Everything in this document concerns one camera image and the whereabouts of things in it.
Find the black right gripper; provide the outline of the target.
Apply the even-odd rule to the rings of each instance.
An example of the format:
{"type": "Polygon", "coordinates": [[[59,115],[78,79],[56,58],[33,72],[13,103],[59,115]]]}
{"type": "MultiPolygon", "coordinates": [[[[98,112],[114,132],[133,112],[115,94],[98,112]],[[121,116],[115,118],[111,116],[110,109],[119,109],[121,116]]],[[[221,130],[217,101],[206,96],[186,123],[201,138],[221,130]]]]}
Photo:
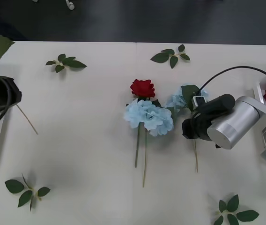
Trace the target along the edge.
{"type": "Polygon", "coordinates": [[[193,119],[185,119],[182,123],[182,135],[186,139],[201,139],[211,141],[207,129],[212,125],[211,121],[201,116],[193,119]]]}

